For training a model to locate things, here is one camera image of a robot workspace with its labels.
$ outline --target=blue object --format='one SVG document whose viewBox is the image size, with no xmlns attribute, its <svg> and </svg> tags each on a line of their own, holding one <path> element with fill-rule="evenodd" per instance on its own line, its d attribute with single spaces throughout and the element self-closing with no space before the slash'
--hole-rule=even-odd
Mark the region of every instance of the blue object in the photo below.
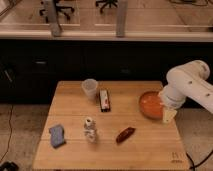
<svg viewBox="0 0 213 171">
<path fill-rule="evenodd" d="M 64 139 L 64 128 L 62 125 L 56 125 L 49 129 L 51 134 L 50 143 L 53 148 L 57 148 L 66 143 Z"/>
</svg>

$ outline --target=orange bowl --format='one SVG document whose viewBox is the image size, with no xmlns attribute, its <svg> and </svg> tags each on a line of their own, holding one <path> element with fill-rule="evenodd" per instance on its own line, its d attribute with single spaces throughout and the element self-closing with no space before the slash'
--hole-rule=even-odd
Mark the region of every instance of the orange bowl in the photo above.
<svg viewBox="0 0 213 171">
<path fill-rule="evenodd" d="M 139 107 L 142 114 L 152 119 L 162 119 L 163 105 L 158 92 L 149 91 L 141 95 Z"/>
</svg>

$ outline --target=white cup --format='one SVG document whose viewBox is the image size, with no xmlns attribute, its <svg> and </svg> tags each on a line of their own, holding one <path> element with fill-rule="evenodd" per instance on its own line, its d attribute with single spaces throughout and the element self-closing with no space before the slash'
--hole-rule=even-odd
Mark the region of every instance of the white cup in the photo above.
<svg viewBox="0 0 213 171">
<path fill-rule="evenodd" d="M 95 100 L 97 96 L 98 82 L 94 79 L 86 79 L 81 84 L 84 93 L 89 100 Z"/>
</svg>

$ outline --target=floor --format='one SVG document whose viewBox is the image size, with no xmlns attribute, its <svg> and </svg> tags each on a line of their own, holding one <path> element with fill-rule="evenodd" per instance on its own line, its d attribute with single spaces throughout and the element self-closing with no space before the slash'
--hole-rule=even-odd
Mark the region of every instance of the floor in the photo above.
<svg viewBox="0 0 213 171">
<path fill-rule="evenodd" d="M 63 29 L 81 31 L 115 30 L 116 8 L 106 8 L 100 14 L 95 0 L 61 1 L 61 5 L 73 6 L 75 12 L 67 13 L 71 19 L 59 14 Z M 39 15 L 43 8 L 40 0 L 18 0 L 15 7 L 0 17 L 1 29 L 49 29 L 45 17 Z M 213 4 L 194 6 L 173 4 L 169 0 L 128 0 L 127 31 L 197 32 L 210 31 L 213 24 Z"/>
<path fill-rule="evenodd" d="M 20 171 L 31 171 L 49 105 L 0 104 L 0 157 L 6 151 L 10 135 L 9 150 L 3 161 L 14 161 Z M 186 151 L 195 163 L 201 161 L 212 150 L 213 116 L 204 109 L 180 109 L 176 123 Z M 213 156 L 197 169 L 213 170 Z"/>
</svg>

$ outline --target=desk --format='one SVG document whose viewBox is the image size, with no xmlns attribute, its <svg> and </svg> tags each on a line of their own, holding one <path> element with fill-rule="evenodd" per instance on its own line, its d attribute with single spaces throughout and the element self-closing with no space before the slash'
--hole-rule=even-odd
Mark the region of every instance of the desk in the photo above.
<svg viewBox="0 0 213 171">
<path fill-rule="evenodd" d="M 175 121 L 144 117 L 138 106 L 141 94 L 162 89 L 158 81 L 101 81 L 109 91 L 111 112 L 102 113 L 99 103 L 87 100 L 79 81 L 58 83 L 45 124 L 34 170 L 187 170 L 188 160 Z M 96 121 L 99 141 L 91 144 L 84 136 L 84 120 Z M 50 145 L 49 128 L 62 124 L 67 143 Z M 135 133 L 117 145 L 116 136 L 127 127 Z"/>
</svg>

